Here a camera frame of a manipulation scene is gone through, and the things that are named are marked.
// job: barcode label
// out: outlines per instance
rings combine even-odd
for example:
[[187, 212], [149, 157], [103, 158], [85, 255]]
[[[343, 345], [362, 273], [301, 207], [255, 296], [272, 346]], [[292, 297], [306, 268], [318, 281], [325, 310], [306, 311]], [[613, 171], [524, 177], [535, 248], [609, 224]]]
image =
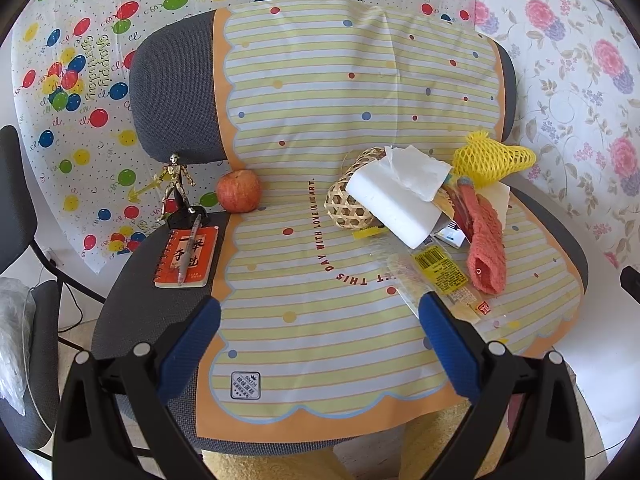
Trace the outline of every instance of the barcode label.
[[444, 260], [444, 254], [438, 247], [431, 247], [419, 254], [414, 254], [414, 260], [420, 265], [421, 269], [428, 269], [432, 265]]

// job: notebook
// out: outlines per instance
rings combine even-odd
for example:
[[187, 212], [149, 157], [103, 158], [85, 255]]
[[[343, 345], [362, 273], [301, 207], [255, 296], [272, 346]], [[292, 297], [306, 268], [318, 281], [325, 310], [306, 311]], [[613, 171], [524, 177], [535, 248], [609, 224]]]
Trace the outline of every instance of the notebook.
[[178, 284], [178, 268], [180, 259], [184, 257], [190, 229], [174, 229], [171, 231], [166, 247], [162, 252], [154, 283], [165, 288], [205, 286], [209, 280], [209, 271], [213, 261], [213, 253], [218, 239], [218, 227], [201, 227], [196, 234], [193, 252], [187, 270], [187, 276], [182, 285]]

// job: red apple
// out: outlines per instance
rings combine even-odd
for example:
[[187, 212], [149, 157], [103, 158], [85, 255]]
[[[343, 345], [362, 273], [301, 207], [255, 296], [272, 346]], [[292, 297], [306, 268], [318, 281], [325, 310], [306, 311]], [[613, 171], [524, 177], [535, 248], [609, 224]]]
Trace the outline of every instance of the red apple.
[[232, 171], [218, 181], [216, 195], [229, 213], [249, 213], [260, 203], [260, 180], [251, 170]]

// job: woven bamboo ball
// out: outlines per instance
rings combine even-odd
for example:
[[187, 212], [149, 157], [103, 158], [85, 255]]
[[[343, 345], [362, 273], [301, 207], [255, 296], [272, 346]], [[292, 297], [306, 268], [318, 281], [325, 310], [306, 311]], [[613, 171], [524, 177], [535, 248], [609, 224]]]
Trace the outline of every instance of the woven bamboo ball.
[[347, 193], [346, 187], [351, 175], [369, 164], [372, 160], [380, 160], [386, 155], [385, 149], [369, 148], [362, 152], [352, 166], [333, 184], [327, 193], [324, 207], [338, 227], [345, 229], [364, 229], [378, 224], [378, 219], [362, 206], [353, 196]]

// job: birthday wrapping paper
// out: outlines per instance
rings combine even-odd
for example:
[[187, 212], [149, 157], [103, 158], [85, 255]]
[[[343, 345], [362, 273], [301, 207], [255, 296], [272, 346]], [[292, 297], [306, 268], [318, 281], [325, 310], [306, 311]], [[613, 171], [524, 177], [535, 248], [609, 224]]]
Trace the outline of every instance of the birthday wrapping paper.
[[[152, 178], [161, 164], [140, 146], [130, 110], [137, 47], [177, 20], [252, 1], [31, 0], [20, 15], [12, 77], [22, 138], [47, 203], [95, 272], [135, 250], [159, 225], [162, 190]], [[474, 0], [357, 1], [474, 24]], [[190, 106], [189, 95], [172, 100], [175, 107]], [[187, 190], [191, 202], [219, 208], [215, 185], [229, 170], [226, 161], [190, 167], [196, 180]], [[168, 206], [171, 211], [175, 204]]]

